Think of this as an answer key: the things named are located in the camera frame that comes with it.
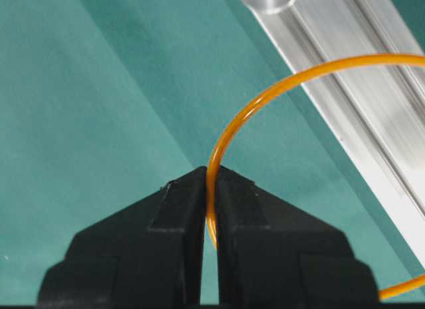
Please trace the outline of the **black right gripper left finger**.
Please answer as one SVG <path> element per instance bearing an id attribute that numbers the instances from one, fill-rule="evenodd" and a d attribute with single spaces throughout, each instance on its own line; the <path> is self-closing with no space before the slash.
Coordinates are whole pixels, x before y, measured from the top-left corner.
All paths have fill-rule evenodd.
<path id="1" fill-rule="evenodd" d="M 205 167 L 76 233 L 42 281 L 39 306 L 197 306 Z"/>

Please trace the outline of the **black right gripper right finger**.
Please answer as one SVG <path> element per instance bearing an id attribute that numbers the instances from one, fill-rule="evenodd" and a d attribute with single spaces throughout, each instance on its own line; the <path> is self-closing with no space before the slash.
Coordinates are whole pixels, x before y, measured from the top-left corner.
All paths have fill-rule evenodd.
<path id="1" fill-rule="evenodd" d="M 216 183 L 219 300 L 230 306 L 376 306 L 343 231 L 222 167 Z"/>

